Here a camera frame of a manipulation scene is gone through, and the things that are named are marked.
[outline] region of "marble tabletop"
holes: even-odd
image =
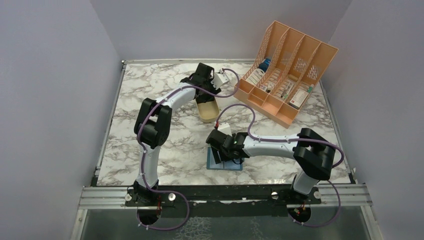
[[[207,63],[219,68],[230,68],[243,76],[251,64]],[[140,146],[133,132],[134,124],[144,98],[156,99],[175,88],[181,79],[196,70],[197,63],[128,64],[125,69],[103,160],[98,176],[98,186],[128,186],[133,184],[140,167]],[[233,91],[237,80],[233,76],[229,85],[223,86],[220,95]],[[217,98],[219,108],[239,103],[236,98]],[[220,122],[227,122],[231,131],[245,132],[252,120],[249,109],[237,106],[225,112]],[[214,123],[199,119],[195,101],[173,112],[170,134],[159,154],[157,173],[160,185],[235,185],[235,184],[290,184],[301,171],[292,159],[256,156],[246,159],[242,171],[208,170],[206,168],[206,137]],[[252,133],[265,136],[291,135],[301,128],[311,128],[329,142],[338,144],[333,123],[323,91],[317,85],[293,124],[284,128],[259,112]],[[334,162],[340,159],[336,152]],[[334,183],[349,183],[344,163],[331,172]]]

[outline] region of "metal frame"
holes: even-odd
[[[94,176],[98,176],[100,172],[100,166],[102,165],[103,155],[106,148],[106,143],[108,140],[108,135],[111,129],[113,115],[115,113],[116,104],[118,102],[119,93],[121,90],[122,81],[125,75],[125,70],[127,64],[178,64],[178,63],[253,63],[254,59],[153,59],[153,60],[123,60],[122,61],[122,71],[119,78],[119,85],[115,94],[114,103],[112,110],[109,116],[109,122],[105,131],[103,138],[103,143],[101,146],[96,171]],[[340,130],[337,124],[337,120],[334,116],[333,110],[331,108],[327,93],[323,87],[322,82],[320,81],[320,86],[322,93],[324,95],[325,102],[330,113],[330,117],[333,123],[337,141],[343,150]],[[350,168],[347,159],[344,159],[344,164],[348,173],[351,173],[355,176],[355,173]],[[345,206],[360,206],[362,214],[364,217],[364,222],[367,226],[369,235],[372,240],[382,240],[382,234],[378,225],[375,215],[373,213],[373,202],[371,200],[370,194],[368,192],[367,186],[365,184],[336,184],[335,185],[340,194],[341,205]],[[321,204],[314,204],[313,208],[319,207],[335,207],[338,205],[337,195],[331,185],[328,184],[319,184],[319,192],[321,193]],[[156,209],[156,206],[143,206],[143,207],[127,207],[125,206],[125,195],[127,194],[126,187],[84,187],[82,189],[81,198],[78,205],[78,210],[75,218],[75,224],[72,230],[71,238],[72,240],[79,240],[83,234],[83,229],[85,221],[87,219],[88,210],[99,210],[99,209],[117,209],[117,210],[150,210]],[[298,207],[298,205],[287,205],[288,208]]]

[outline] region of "orange plastic organizer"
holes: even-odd
[[[306,100],[299,109],[289,105],[289,101],[298,89],[307,91],[312,84],[318,84],[337,51],[333,46],[274,21],[266,29],[253,66],[241,78],[240,88],[234,96],[288,128]],[[265,58],[271,58],[265,75],[256,85],[246,81]],[[290,81],[289,75],[294,87],[284,99],[282,91]],[[261,85],[267,86],[269,82],[274,84],[270,92],[260,88]]]

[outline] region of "table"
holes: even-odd
[[[196,70],[198,63],[142,63],[127,64],[112,124],[105,146],[98,186],[128,186],[133,184],[140,167],[140,146],[133,132],[134,124],[144,98],[156,99],[175,88],[181,79]],[[240,77],[251,67],[251,63],[207,63],[214,67],[230,68]],[[236,78],[232,73],[229,85],[223,86],[220,95],[233,91]],[[234,97],[217,98],[219,108],[239,103]],[[247,108],[237,106],[225,112],[220,122],[227,122],[232,132],[245,132],[252,120]],[[185,104],[173,112],[170,134],[162,146],[159,162],[159,185],[236,185],[236,184],[289,184],[301,171],[292,159],[256,156],[246,159],[242,171],[206,169],[206,137],[214,123],[203,123],[199,119],[195,101]],[[293,124],[287,129],[259,112],[252,133],[258,135],[291,135],[301,128],[311,128],[331,143],[339,144],[331,116],[320,85],[317,85]],[[340,159],[336,152],[334,162]],[[345,164],[331,172],[334,183],[350,183]]]

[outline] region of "gray wall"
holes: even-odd
[[[32,2],[0,3],[0,238],[68,239],[121,63],[88,0]]]
[[[424,1],[353,0],[324,87],[385,239],[424,235]]]
[[[90,0],[125,60],[255,58],[280,21],[327,42],[352,0]]]

